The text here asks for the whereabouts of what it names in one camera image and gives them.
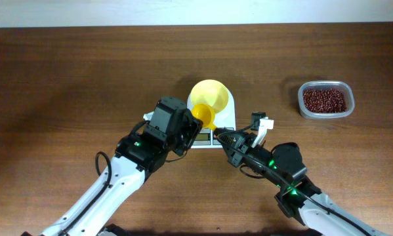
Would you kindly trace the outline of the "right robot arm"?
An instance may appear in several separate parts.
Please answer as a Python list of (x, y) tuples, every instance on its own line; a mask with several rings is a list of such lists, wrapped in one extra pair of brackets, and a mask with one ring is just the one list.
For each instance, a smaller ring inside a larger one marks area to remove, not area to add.
[(294, 142), (279, 144), (268, 151), (255, 143), (257, 135), (243, 128), (238, 131), (218, 128), (214, 131), (228, 162), (246, 176), (267, 179), (279, 188), (274, 196), (280, 210), (288, 218), (317, 231), (321, 235), (384, 235), (343, 210), (306, 175), (299, 147)]

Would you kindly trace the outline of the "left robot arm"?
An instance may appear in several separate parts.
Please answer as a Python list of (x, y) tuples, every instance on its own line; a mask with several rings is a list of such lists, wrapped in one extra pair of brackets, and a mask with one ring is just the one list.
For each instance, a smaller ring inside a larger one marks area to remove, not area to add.
[(107, 167), (42, 235), (99, 235), (119, 206), (167, 162), (168, 154), (184, 157), (202, 129), (202, 121), (178, 98), (162, 97), (150, 115), (120, 139), (113, 157), (97, 153)]

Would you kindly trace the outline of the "yellow measuring scoop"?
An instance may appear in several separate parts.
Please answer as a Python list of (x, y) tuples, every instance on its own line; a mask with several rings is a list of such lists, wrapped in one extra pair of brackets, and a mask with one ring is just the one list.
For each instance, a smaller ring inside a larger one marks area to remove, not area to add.
[(215, 131), (217, 126), (214, 124), (215, 111), (210, 105), (197, 104), (192, 108), (192, 115), (202, 122), (203, 128), (209, 128), (211, 131)]

